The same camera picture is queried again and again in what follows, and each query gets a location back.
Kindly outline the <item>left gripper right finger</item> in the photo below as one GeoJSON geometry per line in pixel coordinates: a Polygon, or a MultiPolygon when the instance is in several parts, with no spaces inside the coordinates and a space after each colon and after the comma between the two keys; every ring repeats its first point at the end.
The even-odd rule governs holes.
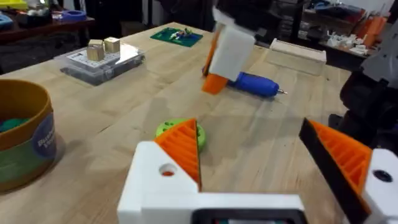
{"type": "Polygon", "coordinates": [[[396,130],[377,133],[367,146],[304,119],[299,138],[343,211],[343,223],[397,223],[396,130]]]}

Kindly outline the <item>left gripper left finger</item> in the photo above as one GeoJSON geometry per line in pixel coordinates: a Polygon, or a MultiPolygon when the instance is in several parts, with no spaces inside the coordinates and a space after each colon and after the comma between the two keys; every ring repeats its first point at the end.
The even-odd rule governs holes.
{"type": "Polygon", "coordinates": [[[191,197],[201,189],[196,119],[141,141],[117,208],[119,223],[189,223],[191,197]]]}

